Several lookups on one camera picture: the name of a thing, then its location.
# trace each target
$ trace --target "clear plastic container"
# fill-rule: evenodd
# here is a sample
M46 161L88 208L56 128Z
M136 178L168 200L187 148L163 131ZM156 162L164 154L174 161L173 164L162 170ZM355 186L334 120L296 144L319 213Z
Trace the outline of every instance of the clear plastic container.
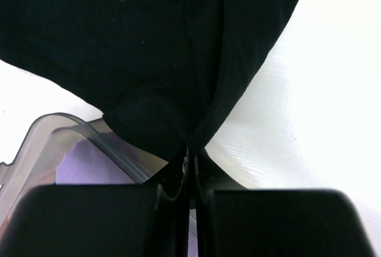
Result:
M55 170L76 143L87 139L135 183L143 183L167 162L119 139L102 120L89 123L63 113L38 118L10 165L0 164L0 228L4 229L18 201L32 188L55 182ZM190 231L196 235L195 211Z

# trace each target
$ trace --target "white tabletop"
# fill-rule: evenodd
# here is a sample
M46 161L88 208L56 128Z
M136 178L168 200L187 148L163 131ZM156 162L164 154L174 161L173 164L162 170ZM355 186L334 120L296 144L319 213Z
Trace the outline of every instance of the white tabletop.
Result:
M242 99L209 143L251 188L340 189L381 256L381 0L300 0ZM0 62L0 161L34 119L100 111Z

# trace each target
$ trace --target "purple cloth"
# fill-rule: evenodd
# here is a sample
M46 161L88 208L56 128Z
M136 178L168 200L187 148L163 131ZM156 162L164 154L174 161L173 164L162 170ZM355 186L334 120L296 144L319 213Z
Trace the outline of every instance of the purple cloth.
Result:
M76 143L56 169L57 184L134 184L88 140ZM197 237L189 232L188 257L198 257Z

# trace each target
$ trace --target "black cloth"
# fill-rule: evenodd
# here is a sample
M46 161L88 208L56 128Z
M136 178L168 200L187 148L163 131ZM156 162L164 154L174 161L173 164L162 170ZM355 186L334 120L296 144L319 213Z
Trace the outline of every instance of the black cloth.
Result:
M171 160L212 138L297 2L0 0L0 59L58 83L121 138Z

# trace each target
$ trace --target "purple fabric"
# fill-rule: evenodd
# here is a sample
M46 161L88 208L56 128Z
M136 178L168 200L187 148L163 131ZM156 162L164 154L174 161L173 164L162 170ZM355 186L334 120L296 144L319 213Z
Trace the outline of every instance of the purple fabric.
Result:
M56 169L57 184L134 184L88 140L76 143ZM197 237L189 232L188 257L198 257Z

